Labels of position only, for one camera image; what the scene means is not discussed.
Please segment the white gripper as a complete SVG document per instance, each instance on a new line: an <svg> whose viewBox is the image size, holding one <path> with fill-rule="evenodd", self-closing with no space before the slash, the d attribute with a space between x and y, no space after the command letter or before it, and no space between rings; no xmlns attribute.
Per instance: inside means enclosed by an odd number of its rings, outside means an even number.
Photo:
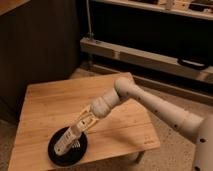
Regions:
<svg viewBox="0 0 213 171"><path fill-rule="evenodd" d="M111 110L120 103L120 98L115 89L107 91L104 95L91 102L91 106L86 106L78 116L75 124L79 133L88 130L97 122L97 118L105 118Z"/></svg>

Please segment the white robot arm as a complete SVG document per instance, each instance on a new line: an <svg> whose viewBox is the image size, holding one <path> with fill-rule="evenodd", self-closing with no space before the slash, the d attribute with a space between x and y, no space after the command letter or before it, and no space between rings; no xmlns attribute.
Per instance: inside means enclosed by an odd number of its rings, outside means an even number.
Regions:
<svg viewBox="0 0 213 171"><path fill-rule="evenodd" d="M93 100L76 122L84 132L128 99L134 99L161 121L196 145L192 171L213 171L213 114L205 118L155 96L126 77L119 77L114 87Z"/></svg>

